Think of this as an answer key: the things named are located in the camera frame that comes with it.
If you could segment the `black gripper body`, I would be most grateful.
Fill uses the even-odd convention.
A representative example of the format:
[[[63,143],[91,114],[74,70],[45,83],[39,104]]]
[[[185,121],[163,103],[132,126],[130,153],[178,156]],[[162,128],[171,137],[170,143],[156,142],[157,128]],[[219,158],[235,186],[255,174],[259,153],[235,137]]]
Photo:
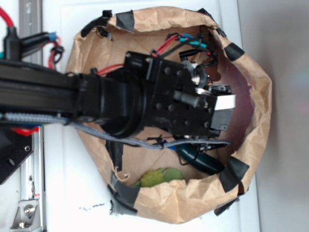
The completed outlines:
[[[127,52],[124,70],[141,91],[139,127],[156,127],[174,136],[219,137],[226,131],[236,107],[231,87],[198,87],[185,65]]]

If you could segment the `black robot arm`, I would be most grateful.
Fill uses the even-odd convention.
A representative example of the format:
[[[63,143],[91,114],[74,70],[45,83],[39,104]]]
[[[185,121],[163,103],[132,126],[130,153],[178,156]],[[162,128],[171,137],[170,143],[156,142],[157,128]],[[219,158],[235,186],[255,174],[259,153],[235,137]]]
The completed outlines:
[[[236,96],[230,86],[208,85],[206,79],[203,75],[196,84],[185,65],[134,52],[105,77],[1,60],[1,123],[44,122],[13,113],[60,115],[99,124],[116,138],[133,137],[145,127],[174,136],[217,137],[228,128]]]

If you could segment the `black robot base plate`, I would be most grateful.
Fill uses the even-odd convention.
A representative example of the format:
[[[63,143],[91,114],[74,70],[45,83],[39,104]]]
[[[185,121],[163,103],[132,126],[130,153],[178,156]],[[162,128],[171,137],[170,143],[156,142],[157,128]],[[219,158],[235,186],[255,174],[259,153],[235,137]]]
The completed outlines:
[[[32,135],[0,128],[0,184],[4,184],[33,151]]]

